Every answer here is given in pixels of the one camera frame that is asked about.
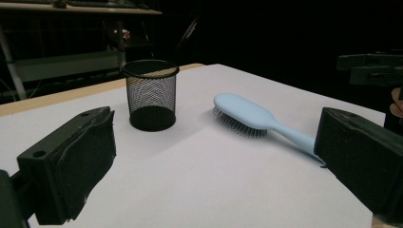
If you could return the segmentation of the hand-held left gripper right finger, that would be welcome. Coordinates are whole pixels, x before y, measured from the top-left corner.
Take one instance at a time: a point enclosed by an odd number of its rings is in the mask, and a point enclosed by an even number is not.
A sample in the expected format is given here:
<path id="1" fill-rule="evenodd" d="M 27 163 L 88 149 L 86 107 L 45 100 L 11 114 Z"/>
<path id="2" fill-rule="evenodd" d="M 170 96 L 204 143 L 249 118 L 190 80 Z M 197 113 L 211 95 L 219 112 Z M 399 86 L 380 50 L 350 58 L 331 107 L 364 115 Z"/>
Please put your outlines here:
<path id="1" fill-rule="evenodd" d="M 354 113 L 325 107 L 315 154 L 373 214 L 403 226 L 403 137 Z"/>

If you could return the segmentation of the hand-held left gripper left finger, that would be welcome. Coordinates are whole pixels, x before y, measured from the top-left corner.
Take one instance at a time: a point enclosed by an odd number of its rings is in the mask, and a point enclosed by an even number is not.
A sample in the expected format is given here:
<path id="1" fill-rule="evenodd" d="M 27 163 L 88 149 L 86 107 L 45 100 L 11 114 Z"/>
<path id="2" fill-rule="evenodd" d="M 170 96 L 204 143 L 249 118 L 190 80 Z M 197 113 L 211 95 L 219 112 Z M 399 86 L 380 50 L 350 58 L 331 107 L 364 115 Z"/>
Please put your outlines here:
<path id="1" fill-rule="evenodd" d="M 23 217 L 41 225 L 76 219 L 116 157 L 114 111 L 76 115 L 17 157 Z"/>

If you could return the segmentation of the black mesh pen cup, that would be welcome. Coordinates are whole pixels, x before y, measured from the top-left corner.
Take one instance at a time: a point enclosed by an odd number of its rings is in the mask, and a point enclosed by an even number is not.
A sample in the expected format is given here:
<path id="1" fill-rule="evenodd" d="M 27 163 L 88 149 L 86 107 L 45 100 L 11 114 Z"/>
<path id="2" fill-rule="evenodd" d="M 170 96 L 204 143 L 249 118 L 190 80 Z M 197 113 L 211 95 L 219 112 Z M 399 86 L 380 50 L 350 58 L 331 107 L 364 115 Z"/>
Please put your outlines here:
<path id="1" fill-rule="evenodd" d="M 156 132 L 176 122 L 176 76 L 180 69 L 163 60 L 126 63 L 125 77 L 129 122 L 136 129 Z"/>

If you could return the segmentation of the light blue hairbrush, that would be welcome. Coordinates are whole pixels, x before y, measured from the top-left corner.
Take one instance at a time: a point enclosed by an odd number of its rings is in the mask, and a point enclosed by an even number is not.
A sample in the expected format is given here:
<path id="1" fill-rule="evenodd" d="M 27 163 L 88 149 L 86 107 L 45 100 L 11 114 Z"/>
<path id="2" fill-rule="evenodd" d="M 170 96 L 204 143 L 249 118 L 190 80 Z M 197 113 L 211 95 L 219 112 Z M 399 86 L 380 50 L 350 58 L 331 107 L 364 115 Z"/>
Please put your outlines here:
<path id="1" fill-rule="evenodd" d="M 223 126 L 250 138 L 262 138 L 269 131 L 274 131 L 325 165 L 315 154 L 314 137 L 278 122 L 268 109 L 232 93 L 216 95 L 213 104 L 213 114 Z"/>

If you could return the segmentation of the white desk with wooden top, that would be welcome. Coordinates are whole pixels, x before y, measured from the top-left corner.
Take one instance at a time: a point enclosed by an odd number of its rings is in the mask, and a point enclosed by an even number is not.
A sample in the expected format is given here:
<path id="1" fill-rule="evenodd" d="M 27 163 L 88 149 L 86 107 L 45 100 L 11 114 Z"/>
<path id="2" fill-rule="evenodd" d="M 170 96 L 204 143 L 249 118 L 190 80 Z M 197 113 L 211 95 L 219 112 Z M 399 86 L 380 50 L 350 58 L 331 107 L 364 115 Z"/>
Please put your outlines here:
<path id="1" fill-rule="evenodd" d="M 23 82 L 68 76 L 91 71 L 118 68 L 125 62 L 123 24 L 125 18 L 162 15 L 153 9 L 111 9 L 67 6 L 57 9 L 52 5 L 0 2 L 0 17 L 32 16 L 66 18 L 111 19 L 116 22 L 118 48 L 111 51 L 90 52 L 66 56 L 27 59 L 15 61 L 3 28 L 0 24 L 0 47 L 6 57 L 6 63 L 20 100 L 27 98 Z"/>

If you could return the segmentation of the white table sheet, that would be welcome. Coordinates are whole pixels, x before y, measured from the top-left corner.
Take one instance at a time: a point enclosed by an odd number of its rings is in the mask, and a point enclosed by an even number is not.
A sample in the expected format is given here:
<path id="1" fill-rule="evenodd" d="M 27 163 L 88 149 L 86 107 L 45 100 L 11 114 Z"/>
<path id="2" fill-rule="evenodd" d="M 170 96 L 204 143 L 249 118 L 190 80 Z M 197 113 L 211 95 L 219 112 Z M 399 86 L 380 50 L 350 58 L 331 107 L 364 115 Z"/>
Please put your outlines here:
<path id="1" fill-rule="evenodd" d="M 315 134 L 323 107 L 382 124 L 382 113 L 228 66 L 187 66 L 177 121 L 143 132 L 128 121 L 125 82 L 0 105 L 0 169 L 83 111 L 114 110 L 116 159 L 75 220 L 31 228 L 371 228 L 372 213 L 327 169 L 277 134 L 242 137 L 216 121 L 215 95 L 239 94 Z"/>

